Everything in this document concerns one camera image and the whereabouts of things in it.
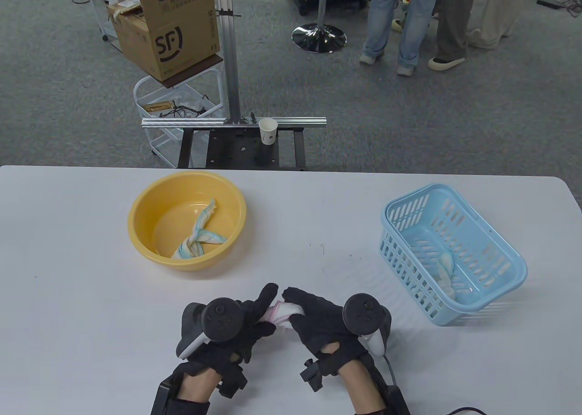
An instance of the black glove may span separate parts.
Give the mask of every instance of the black glove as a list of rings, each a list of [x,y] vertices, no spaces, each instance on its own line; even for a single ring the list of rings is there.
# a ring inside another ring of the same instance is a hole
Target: black glove
[[[335,371],[324,368],[323,375],[336,373],[345,363],[367,353],[358,336],[351,333],[343,323],[343,307],[297,288],[283,291],[283,299],[303,307],[305,315],[291,315],[289,322],[299,334],[301,342],[315,357],[327,359],[330,355],[322,353],[321,349],[331,342],[339,342],[339,349],[333,353],[334,362],[330,364]]]
[[[246,384],[245,376],[239,366],[241,361],[249,363],[251,351],[256,341],[264,336],[271,336],[276,326],[270,322],[258,320],[265,314],[277,295],[279,287],[274,283],[266,284],[255,301],[239,301],[245,314],[243,327],[239,334],[225,342],[209,342],[202,344],[188,357],[188,361],[177,366],[173,377],[181,377],[184,373],[196,375],[206,368],[212,368],[223,378],[223,386],[230,387],[221,394],[230,396],[236,389],[243,388]]]

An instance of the sf logo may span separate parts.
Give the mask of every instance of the sf logo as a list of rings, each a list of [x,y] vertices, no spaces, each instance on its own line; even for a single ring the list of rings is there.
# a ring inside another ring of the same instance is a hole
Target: sf logo
[[[165,35],[160,35],[156,38],[156,46],[158,47],[158,54],[164,55],[160,57],[160,62],[168,62],[175,58],[180,53],[182,46],[181,30],[178,26],[174,30],[170,30]]]

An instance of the cardboard box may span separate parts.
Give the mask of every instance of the cardboard box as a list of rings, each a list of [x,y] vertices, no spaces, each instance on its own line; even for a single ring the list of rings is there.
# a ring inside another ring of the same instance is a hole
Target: cardboard box
[[[162,81],[218,50],[214,0],[140,0],[108,6],[123,54]]]

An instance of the paper cup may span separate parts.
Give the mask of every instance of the paper cup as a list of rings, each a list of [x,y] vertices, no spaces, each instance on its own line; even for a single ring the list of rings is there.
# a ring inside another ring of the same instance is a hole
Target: paper cup
[[[258,122],[258,128],[261,131],[261,142],[264,145],[272,145],[277,137],[278,122],[272,118],[263,118]]]

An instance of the gray carpet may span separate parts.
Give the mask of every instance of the gray carpet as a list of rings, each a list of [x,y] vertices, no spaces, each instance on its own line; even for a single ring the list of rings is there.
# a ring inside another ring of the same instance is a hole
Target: gray carpet
[[[486,0],[476,0],[472,25]],[[314,170],[552,175],[582,195],[582,17],[532,1],[496,51],[470,50],[445,74],[395,75],[397,35],[372,68],[357,63],[366,11],[329,10],[347,48],[312,55],[290,41],[311,21],[291,0],[235,0],[243,111],[324,115],[306,131]],[[0,0],[0,164],[163,166],[131,97],[144,73],[103,43],[89,5]],[[216,96],[211,80],[200,91]]]

